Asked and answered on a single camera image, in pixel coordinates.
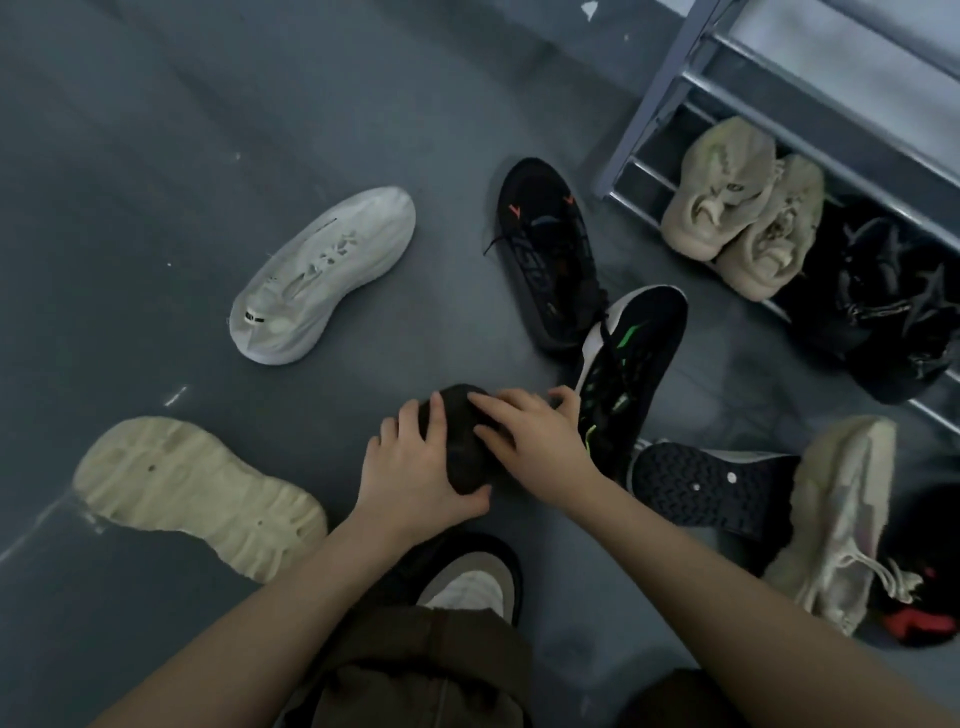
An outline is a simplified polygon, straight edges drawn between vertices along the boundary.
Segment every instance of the white sneaker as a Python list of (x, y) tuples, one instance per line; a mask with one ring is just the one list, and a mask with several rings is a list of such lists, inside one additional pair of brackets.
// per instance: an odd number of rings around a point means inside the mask
[(717, 272), (750, 301), (773, 296), (804, 267), (824, 214), (824, 173), (790, 155), (759, 219), (717, 258)]
[(660, 232), (694, 260), (712, 260), (759, 218), (773, 189), (777, 145), (739, 116), (720, 122), (684, 154), (680, 188)]
[(850, 635), (867, 614), (874, 574), (909, 603), (922, 581), (876, 560), (887, 523), (897, 426), (855, 416), (831, 425), (804, 452), (790, 498), (793, 540), (763, 580)]
[(80, 461), (73, 488), (97, 515), (196, 536), (261, 583), (326, 535), (324, 509), (310, 494), (258, 473), (196, 425), (166, 417), (108, 430)]
[(400, 260), (417, 213), (399, 187), (344, 200), (278, 250), (233, 302), (230, 336), (260, 364), (297, 361), (320, 339), (337, 303)]

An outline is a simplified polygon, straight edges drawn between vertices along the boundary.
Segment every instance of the white shoe sole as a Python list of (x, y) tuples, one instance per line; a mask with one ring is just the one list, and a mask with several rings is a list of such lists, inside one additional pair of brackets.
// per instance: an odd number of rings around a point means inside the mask
[(73, 488), (99, 516), (196, 536), (261, 583), (326, 535), (312, 496), (254, 470), (199, 427), (165, 417), (112, 427), (81, 460)]
[[(680, 288), (677, 288), (675, 285), (667, 285), (665, 283), (659, 283), (657, 285), (645, 285), (642, 288), (638, 288), (636, 291), (631, 291), (607, 309), (607, 328), (611, 332), (615, 331), (617, 326), (620, 324), (620, 316), (623, 315), (623, 311), (626, 309), (627, 304), (644, 291), (649, 291), (654, 288), (673, 288), (680, 292), (680, 295), (684, 297), (684, 300), (686, 300), (686, 293), (681, 291)], [(587, 381), (587, 374), (590, 371), (590, 367), (593, 366), (593, 362), (596, 359), (597, 354), (600, 353), (601, 349), (603, 349), (603, 334), (600, 333), (600, 324), (594, 324), (593, 328), (590, 330), (590, 333), (587, 335), (587, 339), (584, 341), (583, 348), (581, 349), (584, 358), (584, 367), (580, 371), (580, 378), (578, 379), (577, 387), (574, 390), (578, 395), (583, 389), (584, 383)]]

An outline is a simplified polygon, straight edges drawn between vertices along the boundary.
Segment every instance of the black running shoe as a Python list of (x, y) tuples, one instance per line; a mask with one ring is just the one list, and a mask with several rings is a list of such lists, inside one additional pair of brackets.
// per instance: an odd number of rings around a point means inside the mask
[(875, 589), (883, 626), (901, 644), (929, 647), (960, 632), (960, 485), (940, 485), (920, 495), (881, 544), (885, 563), (923, 580), (913, 602), (903, 604)]
[(607, 306), (580, 208), (564, 178), (527, 158), (507, 175), (497, 202), (497, 246), (520, 314), (547, 352), (579, 348)]
[(679, 288), (640, 288), (614, 303), (584, 342), (580, 435), (607, 477), (625, 479), (650, 403), (684, 338), (686, 311)]

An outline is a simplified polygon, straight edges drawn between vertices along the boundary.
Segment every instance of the shoe lace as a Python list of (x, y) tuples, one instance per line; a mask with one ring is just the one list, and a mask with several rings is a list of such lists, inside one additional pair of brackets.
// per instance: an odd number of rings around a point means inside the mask
[(863, 564), (870, 569), (883, 586), (883, 591), (893, 599), (903, 604), (913, 604), (916, 597), (913, 593), (924, 583), (924, 578), (913, 571), (904, 571), (893, 559), (888, 559), (890, 569), (883, 566), (877, 559), (863, 553), (859, 548), (851, 546), (842, 551), (836, 558), (836, 567), (848, 567), (851, 564)]

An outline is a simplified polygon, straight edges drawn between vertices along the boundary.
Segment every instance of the shoe upper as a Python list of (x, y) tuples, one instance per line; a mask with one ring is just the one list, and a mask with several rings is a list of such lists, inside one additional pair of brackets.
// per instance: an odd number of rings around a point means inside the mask
[(664, 220), (722, 246), (760, 216), (773, 191), (776, 156), (769, 134), (739, 116), (720, 122), (684, 154), (680, 188), (670, 203), (675, 209)]
[(607, 298), (570, 188), (546, 162), (524, 159), (503, 183), (497, 223), (494, 242), (519, 268), (550, 348), (578, 348)]
[(778, 162), (778, 177), (759, 218), (732, 243), (750, 276), (779, 286), (804, 267), (824, 212), (824, 173), (800, 155)]
[(626, 474), (653, 396), (683, 339), (686, 315), (680, 289), (649, 286), (614, 303), (591, 332), (602, 346), (585, 362), (577, 388), (578, 429), (607, 477)]
[(234, 301), (234, 343), (265, 363), (286, 363), (290, 352), (299, 358), (301, 342), (315, 343), (343, 296), (402, 254), (415, 225), (413, 201), (398, 187), (331, 208), (272, 255)]

